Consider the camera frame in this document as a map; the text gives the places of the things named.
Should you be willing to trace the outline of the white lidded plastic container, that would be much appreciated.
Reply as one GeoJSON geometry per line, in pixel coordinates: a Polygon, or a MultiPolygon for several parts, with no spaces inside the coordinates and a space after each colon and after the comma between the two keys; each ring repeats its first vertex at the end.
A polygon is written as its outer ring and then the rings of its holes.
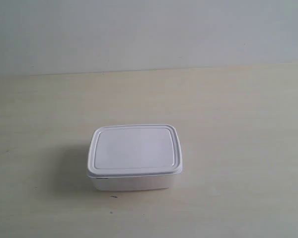
{"type": "Polygon", "coordinates": [[[182,170],[180,140],[171,125],[104,126],[92,136],[87,175],[97,190],[165,189],[182,170]]]}

